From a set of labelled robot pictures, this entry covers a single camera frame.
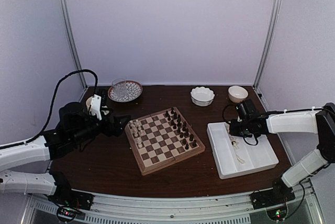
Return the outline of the white chess knight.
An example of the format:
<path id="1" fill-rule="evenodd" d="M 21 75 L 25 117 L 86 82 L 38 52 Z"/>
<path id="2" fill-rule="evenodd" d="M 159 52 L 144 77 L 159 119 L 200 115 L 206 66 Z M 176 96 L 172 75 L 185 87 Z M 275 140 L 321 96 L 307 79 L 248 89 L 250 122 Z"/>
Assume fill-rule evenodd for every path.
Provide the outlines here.
<path id="1" fill-rule="evenodd" d="M 137 133 L 138 129 L 137 129 L 137 127 L 135 125 L 132 125 L 131 126 L 131 131 L 132 131 L 132 133 Z"/>

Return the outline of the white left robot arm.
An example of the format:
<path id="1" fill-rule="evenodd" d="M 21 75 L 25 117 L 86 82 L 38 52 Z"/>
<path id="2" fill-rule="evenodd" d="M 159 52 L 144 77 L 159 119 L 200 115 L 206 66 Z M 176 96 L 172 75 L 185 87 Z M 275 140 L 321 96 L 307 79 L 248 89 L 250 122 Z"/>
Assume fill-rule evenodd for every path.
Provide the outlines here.
<path id="1" fill-rule="evenodd" d="M 53 130 L 42 130 L 35 137 L 1 146 L 1 192 L 36 193 L 56 197 L 64 205 L 75 201 L 75 193 L 61 172 L 45 174 L 9 174 L 12 167 L 37 161 L 55 160 L 74 150 L 83 152 L 97 136 L 120 136 L 130 116 L 112 116 L 103 107 L 89 113 L 79 102 L 59 109 L 60 121 Z"/>

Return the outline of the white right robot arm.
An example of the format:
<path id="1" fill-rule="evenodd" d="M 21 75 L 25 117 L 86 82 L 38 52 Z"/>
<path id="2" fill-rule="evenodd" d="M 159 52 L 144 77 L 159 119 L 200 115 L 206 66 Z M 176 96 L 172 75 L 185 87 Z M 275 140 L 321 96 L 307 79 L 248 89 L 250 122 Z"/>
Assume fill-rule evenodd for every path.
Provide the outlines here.
<path id="1" fill-rule="evenodd" d="M 286 170 L 269 191 L 268 198 L 279 204 L 291 188 L 334 163 L 334 103 L 307 109 L 259 112 L 247 99 L 235 105 L 236 119 L 228 122 L 229 134 L 258 139 L 262 135 L 314 135 L 317 146 Z"/>

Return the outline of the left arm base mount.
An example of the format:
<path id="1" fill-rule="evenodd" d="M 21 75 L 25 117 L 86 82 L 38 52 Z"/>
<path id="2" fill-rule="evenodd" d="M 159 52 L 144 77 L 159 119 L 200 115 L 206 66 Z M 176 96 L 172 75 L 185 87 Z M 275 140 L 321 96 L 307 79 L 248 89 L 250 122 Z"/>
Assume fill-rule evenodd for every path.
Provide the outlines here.
<path id="1" fill-rule="evenodd" d="M 90 193 L 72 189 L 69 181 L 61 172 L 51 172 L 56 186 L 55 192 L 48 195 L 49 201 L 57 206 L 56 217 L 64 223 L 71 222 L 76 216 L 82 215 L 82 210 L 90 210 L 94 196 Z"/>

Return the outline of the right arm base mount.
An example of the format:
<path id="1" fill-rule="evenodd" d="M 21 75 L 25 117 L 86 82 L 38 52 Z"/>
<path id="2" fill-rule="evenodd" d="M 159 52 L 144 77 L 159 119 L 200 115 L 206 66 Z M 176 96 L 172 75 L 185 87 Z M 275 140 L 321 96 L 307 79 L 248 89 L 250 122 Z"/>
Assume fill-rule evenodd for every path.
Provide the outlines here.
<path id="1" fill-rule="evenodd" d="M 267 189 L 264 191 L 255 190 L 253 193 L 250 194 L 251 203 L 254 209 L 273 207 L 279 204 L 283 205 L 283 208 L 278 207 L 278 208 L 273 208 L 273 209 L 266 211 L 267 216 L 269 217 L 271 221 L 280 222 L 280 221 L 285 221 L 289 219 L 291 216 L 293 216 L 298 211 L 298 209 L 301 207 L 305 199 L 306 190 L 302 184 L 305 178 L 303 178 L 302 180 L 298 182 L 298 185 L 300 185 L 303 190 L 302 199 L 300 200 L 295 210 L 289 213 L 287 202 L 295 199 L 296 197 L 293 192 L 293 188 L 288 187 L 284 183 L 283 177 L 284 175 L 276 178 L 272 183 L 273 187 L 271 189 Z"/>

